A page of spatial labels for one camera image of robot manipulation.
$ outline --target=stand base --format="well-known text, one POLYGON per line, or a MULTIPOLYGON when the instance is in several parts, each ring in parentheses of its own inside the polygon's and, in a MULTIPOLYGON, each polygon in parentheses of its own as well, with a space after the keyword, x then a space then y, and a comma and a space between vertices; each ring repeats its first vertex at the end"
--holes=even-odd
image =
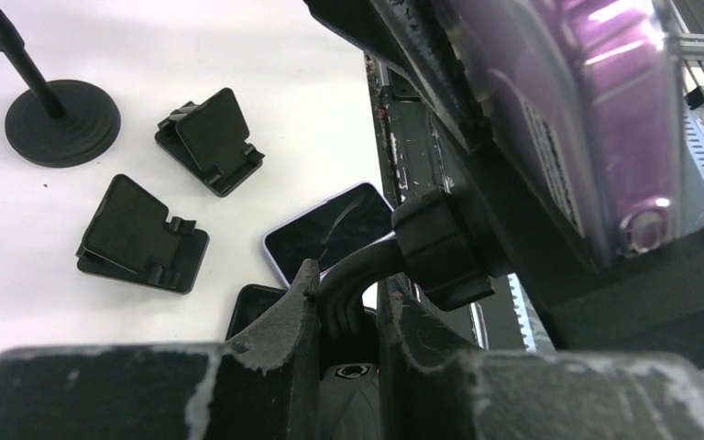
POLYGON ((58 80, 49 88, 66 108, 52 119, 31 91, 6 113, 6 138, 17 153, 43 167, 80 165, 109 149, 120 132, 120 112, 106 92, 87 82, 58 80))

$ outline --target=tabletop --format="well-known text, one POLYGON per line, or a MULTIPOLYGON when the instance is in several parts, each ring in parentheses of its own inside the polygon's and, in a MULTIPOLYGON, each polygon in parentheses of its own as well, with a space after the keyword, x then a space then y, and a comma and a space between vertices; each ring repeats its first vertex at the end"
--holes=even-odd
POLYGON ((21 159, 4 132, 26 90, 0 53, 0 352, 11 347, 224 338, 237 293, 278 286, 266 231, 350 185, 380 186, 360 50, 301 0, 0 0, 49 79, 109 92, 115 144, 69 169, 21 159), (228 197, 159 148, 157 124, 187 101, 236 93, 249 142, 266 155, 228 197), (112 178, 124 173, 211 237, 186 296, 76 269, 77 247, 112 178))

